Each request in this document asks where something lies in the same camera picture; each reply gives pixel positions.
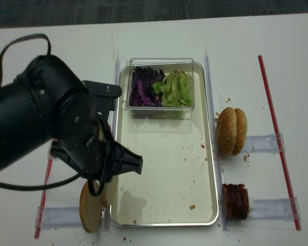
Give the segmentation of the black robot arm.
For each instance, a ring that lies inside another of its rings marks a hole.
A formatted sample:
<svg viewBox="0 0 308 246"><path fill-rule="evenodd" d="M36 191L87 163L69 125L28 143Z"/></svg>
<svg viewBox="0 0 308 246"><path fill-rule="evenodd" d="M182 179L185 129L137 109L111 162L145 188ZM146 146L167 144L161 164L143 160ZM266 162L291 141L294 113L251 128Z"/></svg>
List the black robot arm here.
<svg viewBox="0 0 308 246"><path fill-rule="evenodd" d="M141 173L142 157L108 126L121 94L119 86L79 80L54 55L36 57L0 89L0 171L55 139L51 154L84 178Z"/></svg>

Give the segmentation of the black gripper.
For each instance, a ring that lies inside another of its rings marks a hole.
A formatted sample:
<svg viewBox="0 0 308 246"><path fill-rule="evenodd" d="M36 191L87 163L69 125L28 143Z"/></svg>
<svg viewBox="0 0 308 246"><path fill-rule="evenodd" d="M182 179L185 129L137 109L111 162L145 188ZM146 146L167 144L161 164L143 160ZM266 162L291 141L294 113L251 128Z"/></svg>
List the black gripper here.
<svg viewBox="0 0 308 246"><path fill-rule="evenodd" d="M143 158L114 141L107 119L97 116L66 139L52 143L50 154L84 179L102 180L109 166L110 177L142 173Z"/></svg>

